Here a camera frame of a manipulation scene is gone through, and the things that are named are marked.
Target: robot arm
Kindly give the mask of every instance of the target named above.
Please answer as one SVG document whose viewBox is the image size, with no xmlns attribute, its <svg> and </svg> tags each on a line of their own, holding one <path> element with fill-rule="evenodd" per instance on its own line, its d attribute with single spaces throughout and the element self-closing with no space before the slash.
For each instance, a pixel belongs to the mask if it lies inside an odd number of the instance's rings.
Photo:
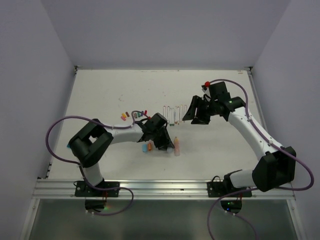
<svg viewBox="0 0 320 240">
<path fill-rule="evenodd" d="M 72 153 L 78 158 L 86 179 L 93 186 L 104 181 L 98 162 L 111 144 L 152 140 L 155 147 L 160 150 L 175 148 L 167 131 L 167 120 L 161 114 L 156 113 L 145 123 L 142 121 L 135 123 L 131 127 L 115 125 L 114 129 L 106 130 L 89 122 L 69 141 Z"/>
<path fill-rule="evenodd" d="M 240 97 L 231 98 L 224 82 L 203 85 L 204 96 L 193 96 L 190 108 L 183 117 L 184 121 L 192 120 L 191 124 L 207 125 L 210 117 L 220 115 L 233 125 L 248 142 L 254 151 L 258 164 L 254 169 L 237 170 L 224 176 L 223 185 L 227 193 L 239 188 L 256 186 L 262 192 L 289 183 L 295 176 L 296 162 L 269 145 L 254 129 L 248 118 L 254 121 L 257 128 L 286 152 L 296 156 L 292 147 L 284 148 L 274 140 L 250 114 L 246 114 L 246 104 Z"/>
</svg>

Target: small bottle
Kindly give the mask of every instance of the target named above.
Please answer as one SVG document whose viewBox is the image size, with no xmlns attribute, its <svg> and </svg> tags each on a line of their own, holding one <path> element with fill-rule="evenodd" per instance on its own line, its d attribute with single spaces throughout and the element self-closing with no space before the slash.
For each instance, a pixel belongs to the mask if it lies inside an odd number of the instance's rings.
<svg viewBox="0 0 320 240">
<path fill-rule="evenodd" d="M 174 144 L 174 155 L 178 157 L 180 156 L 180 146 L 179 146 L 179 139 L 177 137 L 174 138 L 173 144 Z"/>
<path fill-rule="evenodd" d="M 152 151 L 152 143 L 148 142 L 148 151 Z"/>
</svg>

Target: test tube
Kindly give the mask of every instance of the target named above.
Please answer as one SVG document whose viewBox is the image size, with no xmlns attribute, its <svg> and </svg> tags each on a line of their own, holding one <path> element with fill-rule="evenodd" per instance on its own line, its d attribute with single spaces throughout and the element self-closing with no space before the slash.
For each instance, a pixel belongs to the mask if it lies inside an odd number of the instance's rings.
<svg viewBox="0 0 320 240">
<path fill-rule="evenodd" d="M 171 119 L 170 118 L 171 118 L 171 109 L 168 106 L 167 109 L 166 109 L 166 119 L 168 121 L 169 126 L 171 126 Z"/>
<path fill-rule="evenodd" d="M 175 106 L 175 107 L 174 107 L 174 123 L 175 123 L 175 124 L 178 123 L 178 122 L 177 122 L 177 117 L 178 117 L 178 115 L 177 115 L 177 106 Z"/>
<path fill-rule="evenodd" d="M 183 115 L 186 115 L 187 114 L 187 105 L 184 105 L 183 110 L 184 110 L 184 114 Z"/>
<path fill-rule="evenodd" d="M 175 109 L 173 107 L 171 108 L 171 123 L 172 126 L 175 125 Z"/>
<path fill-rule="evenodd" d="M 177 114 L 176 121 L 179 125 L 180 124 L 180 107 L 179 106 L 176 108 L 176 114 Z"/>
<path fill-rule="evenodd" d="M 177 137 L 174 138 L 173 144 L 174 144 L 174 155 L 178 157 L 180 156 L 180 143 Z"/>
<path fill-rule="evenodd" d="M 164 116 L 165 119 L 167 119 L 166 118 L 166 109 L 167 109 L 166 106 L 163 106 L 162 115 Z"/>
<path fill-rule="evenodd" d="M 184 114 L 183 114 L 183 111 L 184 111 L 184 106 L 180 106 L 180 123 L 182 123 L 182 119 L 184 118 Z"/>
</svg>

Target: gray wall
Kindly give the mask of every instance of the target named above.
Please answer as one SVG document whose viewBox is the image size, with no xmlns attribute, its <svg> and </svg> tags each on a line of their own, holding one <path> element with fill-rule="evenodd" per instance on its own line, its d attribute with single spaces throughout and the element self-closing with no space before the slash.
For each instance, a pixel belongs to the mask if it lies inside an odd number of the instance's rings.
<svg viewBox="0 0 320 240">
<path fill-rule="evenodd" d="M 86 68 L 253 66 L 290 0 L 42 0 Z"/>
<path fill-rule="evenodd" d="M 46 130 L 63 115 L 72 83 L 73 65 L 41 2 L 2 0 L 0 239 L 19 238 L 36 179 L 48 167 Z"/>
<path fill-rule="evenodd" d="M 269 132 L 315 174 L 312 189 L 295 192 L 309 239 L 320 239 L 320 1 L 292 0 L 253 68 Z M 294 186 L 309 183 L 297 167 Z"/>
</svg>

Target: clear test tube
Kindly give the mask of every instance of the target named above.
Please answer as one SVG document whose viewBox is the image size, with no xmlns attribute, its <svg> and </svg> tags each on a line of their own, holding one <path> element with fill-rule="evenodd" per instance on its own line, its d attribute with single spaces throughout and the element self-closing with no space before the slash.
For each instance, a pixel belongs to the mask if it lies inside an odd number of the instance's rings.
<svg viewBox="0 0 320 240">
<path fill-rule="evenodd" d="M 177 124 L 177 106 L 174 107 L 174 124 Z"/>
<path fill-rule="evenodd" d="M 166 106 L 163 106 L 162 116 L 164 116 L 165 119 L 167 119 L 167 118 L 166 118 L 166 110 L 167 110 L 167 107 L 166 107 Z"/>
<path fill-rule="evenodd" d="M 176 122 L 178 123 L 178 125 L 180 124 L 180 107 L 178 106 L 176 108 Z"/>
<path fill-rule="evenodd" d="M 172 107 L 171 108 L 171 122 L 172 122 L 172 126 L 175 125 L 175 109 Z"/>
<path fill-rule="evenodd" d="M 182 123 L 182 119 L 184 118 L 184 106 L 180 106 L 180 123 Z"/>
<path fill-rule="evenodd" d="M 184 108 L 183 108 L 183 110 L 184 110 L 184 115 L 186 115 L 187 114 L 187 105 L 184 105 Z"/>
</svg>

